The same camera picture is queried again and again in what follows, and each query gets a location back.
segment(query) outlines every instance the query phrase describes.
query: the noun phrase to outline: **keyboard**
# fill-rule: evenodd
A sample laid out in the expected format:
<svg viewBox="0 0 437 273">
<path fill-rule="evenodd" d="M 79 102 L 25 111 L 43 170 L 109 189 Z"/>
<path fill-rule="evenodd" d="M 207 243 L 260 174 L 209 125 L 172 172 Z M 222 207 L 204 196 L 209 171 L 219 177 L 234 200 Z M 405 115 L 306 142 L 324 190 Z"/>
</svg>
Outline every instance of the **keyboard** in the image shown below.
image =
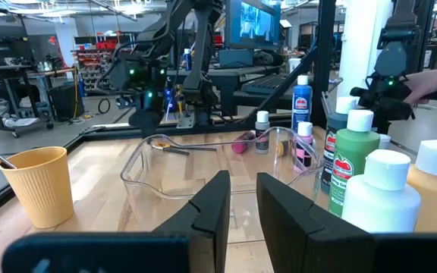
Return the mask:
<svg viewBox="0 0 437 273">
<path fill-rule="evenodd" d="M 288 74 L 273 74 L 251 80 L 242 86 L 242 91 L 248 93 L 270 94 L 281 84 Z"/>
</svg>

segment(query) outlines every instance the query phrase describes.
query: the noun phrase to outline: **yellow cup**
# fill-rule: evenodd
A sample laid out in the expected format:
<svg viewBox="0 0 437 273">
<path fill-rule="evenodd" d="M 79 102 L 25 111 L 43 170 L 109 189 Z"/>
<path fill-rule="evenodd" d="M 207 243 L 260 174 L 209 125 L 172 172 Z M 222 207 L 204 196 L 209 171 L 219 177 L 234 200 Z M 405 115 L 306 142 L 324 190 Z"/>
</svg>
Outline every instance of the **yellow cup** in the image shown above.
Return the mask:
<svg viewBox="0 0 437 273">
<path fill-rule="evenodd" d="M 0 170 L 36 228 L 54 227 L 74 214 L 66 148 L 32 149 L 8 161 L 17 169 Z"/>
</svg>

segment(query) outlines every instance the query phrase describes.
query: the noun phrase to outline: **monitor screen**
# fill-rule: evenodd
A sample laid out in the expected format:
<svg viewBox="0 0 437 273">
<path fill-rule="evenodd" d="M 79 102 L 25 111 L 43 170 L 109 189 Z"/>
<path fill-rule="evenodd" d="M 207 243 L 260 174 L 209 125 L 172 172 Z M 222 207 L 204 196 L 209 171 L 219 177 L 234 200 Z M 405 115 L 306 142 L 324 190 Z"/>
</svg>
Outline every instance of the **monitor screen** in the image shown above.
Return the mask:
<svg viewBox="0 0 437 273">
<path fill-rule="evenodd" d="M 235 49 L 277 49 L 281 2 L 227 1 L 225 44 Z"/>
</svg>

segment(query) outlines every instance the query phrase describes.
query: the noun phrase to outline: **blue paint bottle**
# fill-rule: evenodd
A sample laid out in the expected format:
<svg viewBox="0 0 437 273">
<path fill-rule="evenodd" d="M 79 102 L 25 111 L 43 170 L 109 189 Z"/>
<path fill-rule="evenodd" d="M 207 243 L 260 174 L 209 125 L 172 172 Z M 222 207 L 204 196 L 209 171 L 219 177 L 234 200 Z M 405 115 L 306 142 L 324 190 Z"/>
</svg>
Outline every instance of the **blue paint bottle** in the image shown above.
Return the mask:
<svg viewBox="0 0 437 273">
<path fill-rule="evenodd" d="M 291 113 L 291 128 L 294 132 L 297 132 L 298 122 L 310 121 L 312 94 L 313 89 L 308 85 L 308 76 L 298 76 L 297 85 L 293 87 L 293 110 Z"/>
<path fill-rule="evenodd" d="M 185 57 L 185 70 L 190 71 L 191 70 L 191 50 L 185 49 L 183 56 Z"/>
</svg>

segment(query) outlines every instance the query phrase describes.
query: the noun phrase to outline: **white pillar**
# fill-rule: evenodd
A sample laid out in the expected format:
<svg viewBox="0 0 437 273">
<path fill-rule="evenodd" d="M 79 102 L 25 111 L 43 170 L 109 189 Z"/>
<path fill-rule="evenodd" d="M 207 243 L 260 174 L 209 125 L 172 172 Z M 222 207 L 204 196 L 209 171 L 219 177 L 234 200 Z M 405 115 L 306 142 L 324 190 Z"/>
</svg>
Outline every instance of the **white pillar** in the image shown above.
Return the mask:
<svg viewBox="0 0 437 273">
<path fill-rule="evenodd" d="M 354 87 L 366 88 L 365 79 L 376 65 L 380 31 L 392 16 L 391 0 L 350 0 L 347 3 L 341 47 L 337 97 L 349 96 Z"/>
<path fill-rule="evenodd" d="M 62 20 L 65 24 L 55 24 L 55 32 L 65 64 L 71 67 L 74 64 L 71 50 L 74 49 L 74 37 L 78 35 L 77 26 L 73 18 L 62 18 Z"/>
</svg>

